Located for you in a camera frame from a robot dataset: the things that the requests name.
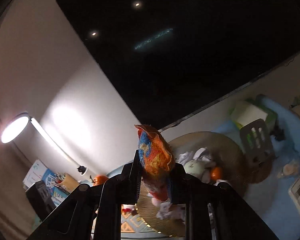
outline colorful cloth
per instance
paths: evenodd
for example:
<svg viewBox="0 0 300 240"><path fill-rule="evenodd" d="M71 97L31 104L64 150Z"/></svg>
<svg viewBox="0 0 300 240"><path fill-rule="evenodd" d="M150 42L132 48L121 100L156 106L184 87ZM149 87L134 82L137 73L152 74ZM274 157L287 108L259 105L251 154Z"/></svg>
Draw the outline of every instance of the colorful cloth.
<svg viewBox="0 0 300 240"><path fill-rule="evenodd" d="M168 198L166 178L175 160L169 144L157 129L150 125L135 125L139 137L139 158L143 167L143 182L157 199Z"/></svg>

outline black television screen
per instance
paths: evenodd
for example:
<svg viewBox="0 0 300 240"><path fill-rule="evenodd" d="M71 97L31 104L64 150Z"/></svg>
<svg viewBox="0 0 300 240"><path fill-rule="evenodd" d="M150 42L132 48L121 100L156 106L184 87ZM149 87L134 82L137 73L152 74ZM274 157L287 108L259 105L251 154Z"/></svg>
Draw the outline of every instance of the black television screen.
<svg viewBox="0 0 300 240"><path fill-rule="evenodd" d="M143 124L162 129L300 51L293 0L56 0Z"/></svg>

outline round lamp head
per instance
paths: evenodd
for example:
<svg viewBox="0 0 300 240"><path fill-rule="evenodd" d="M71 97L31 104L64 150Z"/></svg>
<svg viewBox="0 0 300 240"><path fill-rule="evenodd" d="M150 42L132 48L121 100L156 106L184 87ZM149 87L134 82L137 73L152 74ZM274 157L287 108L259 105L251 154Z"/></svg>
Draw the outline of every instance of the round lamp head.
<svg viewBox="0 0 300 240"><path fill-rule="evenodd" d="M3 143L8 143L16 138L23 129L27 126L29 122L29 115L27 113L22 113L17 115L13 121L4 129L1 135L1 141Z"/></svg>

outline beige curtain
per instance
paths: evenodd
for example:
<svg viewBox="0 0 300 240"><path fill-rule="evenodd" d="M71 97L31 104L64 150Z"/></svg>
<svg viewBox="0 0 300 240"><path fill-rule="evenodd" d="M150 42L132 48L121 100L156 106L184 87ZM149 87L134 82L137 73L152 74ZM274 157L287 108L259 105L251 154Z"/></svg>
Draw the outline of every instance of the beige curtain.
<svg viewBox="0 0 300 240"><path fill-rule="evenodd" d="M0 142L0 231L7 240L26 239L32 232L35 213L22 184L29 165L10 144Z"/></svg>

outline white wall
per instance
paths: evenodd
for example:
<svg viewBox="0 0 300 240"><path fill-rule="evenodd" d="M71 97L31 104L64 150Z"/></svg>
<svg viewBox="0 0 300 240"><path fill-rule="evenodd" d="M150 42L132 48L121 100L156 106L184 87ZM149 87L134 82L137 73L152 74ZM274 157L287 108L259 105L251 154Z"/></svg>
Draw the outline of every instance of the white wall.
<svg viewBox="0 0 300 240"><path fill-rule="evenodd" d="M167 141L211 130L238 99L259 93L288 107L300 94L300 55L239 93L162 134ZM130 109L100 70L55 0L15 0L0 28L0 117L32 114L77 162L106 174L133 158L138 146ZM15 140L27 158L77 176L29 126Z"/></svg>

